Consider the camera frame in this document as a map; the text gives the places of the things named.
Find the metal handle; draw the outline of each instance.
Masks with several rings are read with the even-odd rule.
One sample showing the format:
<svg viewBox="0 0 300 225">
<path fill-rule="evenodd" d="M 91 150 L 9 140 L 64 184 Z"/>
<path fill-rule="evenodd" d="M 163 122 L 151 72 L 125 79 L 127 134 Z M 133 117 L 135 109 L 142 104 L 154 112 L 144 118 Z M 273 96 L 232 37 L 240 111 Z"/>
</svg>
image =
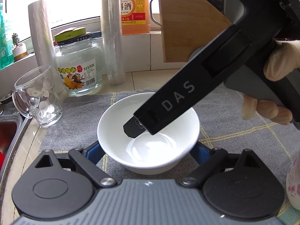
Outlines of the metal handle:
<svg viewBox="0 0 300 225">
<path fill-rule="evenodd" d="M 161 30 L 163 30 L 162 24 L 160 24 L 159 22 L 157 22 L 157 21 L 153 18 L 153 14 L 152 14 L 152 2 L 153 2 L 153 1 L 154 1 L 154 0 L 151 0 L 151 1 L 150 1 L 150 18 L 151 18 L 151 20 L 152 20 L 155 24 L 157 24 L 157 25 L 160 26 L 160 29 L 161 29 Z"/>
</svg>

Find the wooden cutting board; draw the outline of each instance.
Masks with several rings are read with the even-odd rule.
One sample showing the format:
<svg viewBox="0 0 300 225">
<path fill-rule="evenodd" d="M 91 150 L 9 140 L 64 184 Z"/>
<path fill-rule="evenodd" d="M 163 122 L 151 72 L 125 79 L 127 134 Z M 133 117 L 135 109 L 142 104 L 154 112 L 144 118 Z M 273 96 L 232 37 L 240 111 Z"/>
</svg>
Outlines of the wooden cutting board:
<svg viewBox="0 0 300 225">
<path fill-rule="evenodd" d="M 190 55 L 229 27 L 207 0 L 159 0 L 164 62 L 187 62 Z"/>
</svg>

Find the pink floral pattern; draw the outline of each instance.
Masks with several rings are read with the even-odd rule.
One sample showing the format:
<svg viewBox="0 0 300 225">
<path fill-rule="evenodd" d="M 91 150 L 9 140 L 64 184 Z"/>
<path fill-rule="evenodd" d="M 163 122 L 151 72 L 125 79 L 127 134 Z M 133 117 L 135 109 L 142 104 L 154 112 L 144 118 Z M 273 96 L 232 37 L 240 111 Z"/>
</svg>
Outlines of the pink floral pattern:
<svg viewBox="0 0 300 225">
<path fill-rule="evenodd" d="M 286 176 L 286 191 L 288 193 L 288 196 L 291 197 L 298 197 L 300 196 L 300 163 L 298 161 L 299 159 L 299 153 L 292 162 L 287 176 Z"/>
</svg>

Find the finger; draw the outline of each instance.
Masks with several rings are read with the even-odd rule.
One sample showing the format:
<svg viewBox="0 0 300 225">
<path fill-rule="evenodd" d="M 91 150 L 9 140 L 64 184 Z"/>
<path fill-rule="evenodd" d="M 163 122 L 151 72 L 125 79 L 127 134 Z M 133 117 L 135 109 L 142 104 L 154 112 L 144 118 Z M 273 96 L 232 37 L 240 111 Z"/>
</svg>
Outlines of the finger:
<svg viewBox="0 0 300 225">
<path fill-rule="evenodd" d="M 272 101 L 258 101 L 256 111 L 267 119 L 273 119 L 278 115 L 278 107 Z"/>
<path fill-rule="evenodd" d="M 249 120 L 253 117 L 254 113 L 256 112 L 257 106 L 257 99 L 245 95 L 244 94 L 244 101 L 242 104 L 242 118 L 244 120 Z"/>
<path fill-rule="evenodd" d="M 289 109 L 279 106 L 277 116 L 275 118 L 272 118 L 271 121 L 282 125 L 289 125 L 292 118 L 293 115 Z"/>
<path fill-rule="evenodd" d="M 300 41 L 278 42 L 264 67 L 268 80 L 278 81 L 300 67 Z"/>
</svg>

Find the white bowl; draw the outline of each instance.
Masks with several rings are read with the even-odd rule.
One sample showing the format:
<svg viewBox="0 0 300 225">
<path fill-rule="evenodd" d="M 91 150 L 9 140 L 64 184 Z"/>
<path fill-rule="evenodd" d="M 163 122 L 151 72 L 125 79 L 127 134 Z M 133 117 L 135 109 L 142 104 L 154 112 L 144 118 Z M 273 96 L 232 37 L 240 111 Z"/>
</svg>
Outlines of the white bowl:
<svg viewBox="0 0 300 225">
<path fill-rule="evenodd" d="M 146 131 L 135 139 L 128 137 L 123 125 L 153 94 L 141 93 L 117 101 L 104 112 L 97 129 L 100 146 L 107 155 L 144 175 L 173 168 L 194 147 L 200 130 L 197 113 L 190 108 L 155 135 Z"/>
</svg>

